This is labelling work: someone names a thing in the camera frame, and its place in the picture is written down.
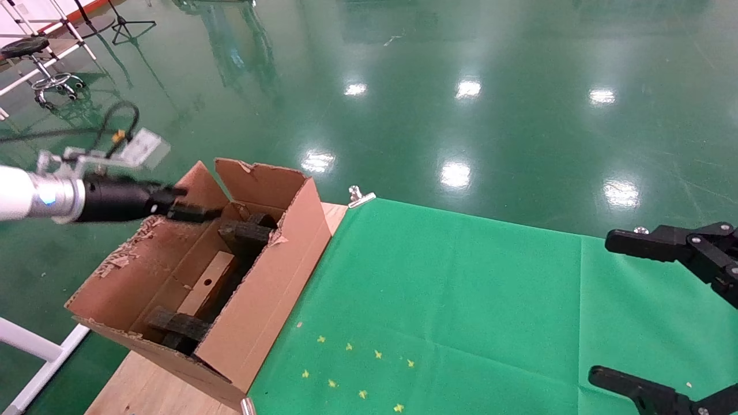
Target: cardboard flap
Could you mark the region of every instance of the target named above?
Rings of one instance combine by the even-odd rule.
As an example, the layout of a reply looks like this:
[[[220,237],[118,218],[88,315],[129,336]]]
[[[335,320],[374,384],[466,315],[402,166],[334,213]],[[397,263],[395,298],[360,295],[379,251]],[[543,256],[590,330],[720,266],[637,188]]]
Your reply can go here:
[[[247,390],[331,237],[312,179],[283,217],[287,242],[262,251],[195,354]]]
[[[244,393],[239,391],[228,380],[219,374],[206,368],[200,363],[190,359],[172,349],[168,349],[140,336],[129,335],[123,331],[111,329],[93,320],[74,317],[74,319],[94,330],[98,334],[113,340],[116,343],[128,347],[130,350],[141,354],[143,357],[155,362],[157,365],[177,376],[179,379],[196,387],[200,391],[216,398],[220,402],[238,409],[238,403],[243,399]]]
[[[286,209],[307,177],[297,170],[239,160],[215,159],[215,171],[237,202]]]
[[[202,162],[177,185],[190,191],[186,202],[209,208],[222,208],[228,203]],[[82,318],[128,330],[207,228],[208,224],[147,218],[138,232],[87,278],[65,307]]]

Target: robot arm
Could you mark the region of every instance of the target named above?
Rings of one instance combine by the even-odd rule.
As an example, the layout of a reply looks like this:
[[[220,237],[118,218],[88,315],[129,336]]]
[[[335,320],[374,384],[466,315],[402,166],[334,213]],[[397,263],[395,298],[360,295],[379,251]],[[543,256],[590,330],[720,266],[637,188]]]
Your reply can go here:
[[[34,174],[0,166],[0,221],[52,218],[57,223],[126,222],[165,215],[183,222],[205,222],[220,216],[178,203],[186,189],[129,176],[86,174],[82,178]]]

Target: green cloth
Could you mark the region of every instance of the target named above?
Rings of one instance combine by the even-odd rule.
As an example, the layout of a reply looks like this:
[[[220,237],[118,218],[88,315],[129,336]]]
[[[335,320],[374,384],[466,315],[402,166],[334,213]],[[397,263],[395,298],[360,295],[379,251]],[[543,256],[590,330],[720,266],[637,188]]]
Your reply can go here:
[[[249,395],[259,415],[636,415],[591,366],[702,399],[738,381],[737,334],[678,264],[378,199],[348,211]]]

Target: green epoxy floor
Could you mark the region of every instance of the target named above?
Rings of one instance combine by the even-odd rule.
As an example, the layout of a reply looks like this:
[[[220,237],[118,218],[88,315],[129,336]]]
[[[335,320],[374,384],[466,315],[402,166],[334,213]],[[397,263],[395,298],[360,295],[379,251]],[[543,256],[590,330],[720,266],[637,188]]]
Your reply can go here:
[[[173,144],[154,179],[234,157],[312,171],[327,202],[360,185],[592,236],[738,222],[734,1],[257,1],[128,0],[158,25],[138,45],[89,39],[99,66],[71,55],[61,69],[91,89],[57,115],[28,88],[0,98],[0,137],[97,126],[124,98]],[[3,145],[0,162],[91,139]],[[61,342],[64,301],[136,227],[0,225],[0,315]],[[89,337],[30,413],[83,413],[124,355]],[[0,356],[4,408],[41,364]]]

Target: metal clamp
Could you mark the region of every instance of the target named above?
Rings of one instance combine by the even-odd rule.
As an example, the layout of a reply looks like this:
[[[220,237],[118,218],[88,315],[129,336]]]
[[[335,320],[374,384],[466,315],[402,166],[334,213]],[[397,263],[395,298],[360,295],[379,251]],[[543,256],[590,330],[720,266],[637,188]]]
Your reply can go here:
[[[374,192],[369,194],[362,194],[359,190],[359,186],[351,186],[348,188],[348,192],[351,194],[351,203],[348,204],[349,209],[357,208],[370,200],[376,199]]]
[[[251,398],[241,399],[241,412],[244,415],[256,415],[256,408],[254,407],[254,401]]]

